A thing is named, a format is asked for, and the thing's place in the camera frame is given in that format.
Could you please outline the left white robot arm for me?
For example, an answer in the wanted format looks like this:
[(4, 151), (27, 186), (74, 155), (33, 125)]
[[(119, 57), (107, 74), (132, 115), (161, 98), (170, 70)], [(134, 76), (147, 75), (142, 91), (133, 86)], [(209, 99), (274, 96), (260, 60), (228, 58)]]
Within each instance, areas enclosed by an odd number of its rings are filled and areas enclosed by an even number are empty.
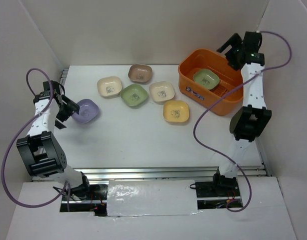
[(16, 141), (16, 147), (31, 177), (68, 182), (71, 195), (85, 200), (92, 195), (92, 186), (84, 173), (68, 165), (66, 154), (54, 136), (54, 130), (64, 129), (63, 123), (80, 110), (63, 90), (56, 81), (43, 82), (43, 91), (33, 100), (37, 118), (26, 136)]

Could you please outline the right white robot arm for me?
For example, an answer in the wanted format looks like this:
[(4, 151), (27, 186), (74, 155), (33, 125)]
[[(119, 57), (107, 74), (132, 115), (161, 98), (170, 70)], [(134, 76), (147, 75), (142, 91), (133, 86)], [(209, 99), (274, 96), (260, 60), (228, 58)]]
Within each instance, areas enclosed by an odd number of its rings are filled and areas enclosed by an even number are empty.
[(221, 164), (213, 176), (211, 190), (217, 196), (224, 195), (237, 184), (238, 166), (242, 163), (250, 144), (261, 135), (272, 117), (263, 94), (264, 54), (259, 52), (262, 35), (247, 31), (243, 38), (237, 33), (222, 45), (217, 52), (225, 53), (228, 65), (240, 71), (243, 81), (243, 102), (239, 111), (231, 118), (229, 131), (233, 135), (228, 157), (229, 163)]

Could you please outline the purple square plate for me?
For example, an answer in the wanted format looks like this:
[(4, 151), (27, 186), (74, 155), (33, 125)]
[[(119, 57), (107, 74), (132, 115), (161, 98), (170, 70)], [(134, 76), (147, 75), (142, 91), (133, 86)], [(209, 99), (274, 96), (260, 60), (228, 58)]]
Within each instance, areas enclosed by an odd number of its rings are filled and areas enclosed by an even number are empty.
[(88, 98), (80, 100), (77, 105), (79, 106), (79, 111), (78, 113), (74, 113), (71, 117), (78, 124), (87, 124), (100, 112), (98, 105)]

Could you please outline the green square plate front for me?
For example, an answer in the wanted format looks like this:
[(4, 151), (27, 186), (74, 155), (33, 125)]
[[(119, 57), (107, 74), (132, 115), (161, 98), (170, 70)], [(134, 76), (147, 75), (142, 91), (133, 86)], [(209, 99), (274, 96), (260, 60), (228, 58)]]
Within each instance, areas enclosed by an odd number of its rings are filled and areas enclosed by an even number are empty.
[(193, 75), (193, 81), (207, 90), (212, 90), (220, 83), (220, 78), (209, 69), (200, 69)]

